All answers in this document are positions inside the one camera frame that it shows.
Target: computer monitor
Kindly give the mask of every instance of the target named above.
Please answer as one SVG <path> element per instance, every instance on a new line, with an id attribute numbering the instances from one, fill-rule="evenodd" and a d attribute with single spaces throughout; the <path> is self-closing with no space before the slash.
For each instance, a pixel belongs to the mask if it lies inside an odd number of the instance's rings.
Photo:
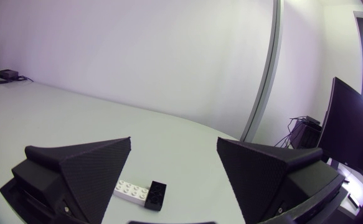
<path id="1" fill-rule="evenodd" d="M 318 147 L 324 161 L 330 157 L 363 173 L 363 96 L 336 77 Z"/>
<path id="2" fill-rule="evenodd" d="M 27 146 L 0 192 L 26 223 L 101 223 L 130 150 L 130 138 Z"/>

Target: white wall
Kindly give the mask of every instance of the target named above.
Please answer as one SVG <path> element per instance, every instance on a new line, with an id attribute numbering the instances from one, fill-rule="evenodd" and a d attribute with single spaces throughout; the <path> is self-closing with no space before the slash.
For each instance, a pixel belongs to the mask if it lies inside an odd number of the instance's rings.
<path id="1" fill-rule="evenodd" d="M 272 0 L 0 1 L 0 70 L 239 138 Z"/>
<path id="2" fill-rule="evenodd" d="M 334 77 L 361 93 L 362 50 L 354 11 L 363 12 L 363 5 L 324 7 L 324 67 L 314 108 L 321 122 L 328 108 Z"/>
<path id="3" fill-rule="evenodd" d="M 313 104 L 324 57 L 322 4 L 285 0 L 283 28 L 273 88 L 253 140 L 260 144 L 275 145 L 286 136 L 289 118 L 318 118 Z"/>

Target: white lego brick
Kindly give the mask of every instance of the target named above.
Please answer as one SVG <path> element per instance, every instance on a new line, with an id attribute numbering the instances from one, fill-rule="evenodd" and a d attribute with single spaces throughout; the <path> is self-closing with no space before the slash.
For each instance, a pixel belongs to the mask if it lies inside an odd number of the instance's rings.
<path id="1" fill-rule="evenodd" d="M 123 198 L 129 202 L 144 206 L 148 191 L 148 189 L 127 183 L 124 180 L 119 180 L 116 184 L 115 190 L 113 191 L 113 195 Z"/>

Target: lego brick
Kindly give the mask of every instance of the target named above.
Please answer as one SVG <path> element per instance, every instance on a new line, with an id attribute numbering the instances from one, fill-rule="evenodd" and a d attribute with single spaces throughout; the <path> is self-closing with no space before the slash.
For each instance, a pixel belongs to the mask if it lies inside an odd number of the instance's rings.
<path id="1" fill-rule="evenodd" d="M 162 209 L 165 191 L 166 184 L 152 181 L 144 207 L 151 210 L 160 211 Z"/>
<path id="2" fill-rule="evenodd" d="M 138 187 L 124 180 L 119 180 L 113 191 L 113 195 L 142 206 L 145 204 L 147 194 L 148 189 Z"/>

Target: desk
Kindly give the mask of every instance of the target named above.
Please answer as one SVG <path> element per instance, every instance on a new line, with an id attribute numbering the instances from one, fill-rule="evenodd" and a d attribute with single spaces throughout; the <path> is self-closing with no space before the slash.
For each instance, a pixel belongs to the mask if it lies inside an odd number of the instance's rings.
<path id="1" fill-rule="evenodd" d="M 217 137 L 230 136 L 186 119 L 37 83 L 0 85 L 0 187 L 26 158 L 27 145 L 56 147 L 128 136 L 131 152 L 120 179 L 142 187 L 152 180 L 167 184 L 164 205 L 154 212 L 112 197 L 103 223 L 244 223 L 216 151 Z M 1 194 L 0 223 L 22 223 Z"/>

